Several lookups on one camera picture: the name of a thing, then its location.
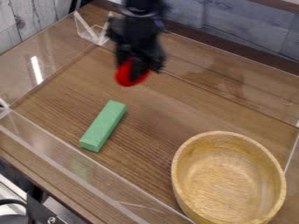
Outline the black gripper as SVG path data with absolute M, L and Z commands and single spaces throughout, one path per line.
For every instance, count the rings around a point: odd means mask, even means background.
M 109 20 L 107 36 L 117 44 L 117 66 L 133 59 L 130 80 L 138 82 L 150 69 L 161 72 L 166 62 L 166 52 L 159 41 L 165 31 L 163 15 L 159 10 L 145 13 L 122 9 L 122 15 Z

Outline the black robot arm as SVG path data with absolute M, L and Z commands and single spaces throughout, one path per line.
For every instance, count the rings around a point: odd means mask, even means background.
M 167 10 L 165 0 L 123 0 L 122 17 L 109 19 L 107 36 L 117 45 L 117 83 L 123 87 L 142 83 L 165 67 L 159 35 L 166 31 Z

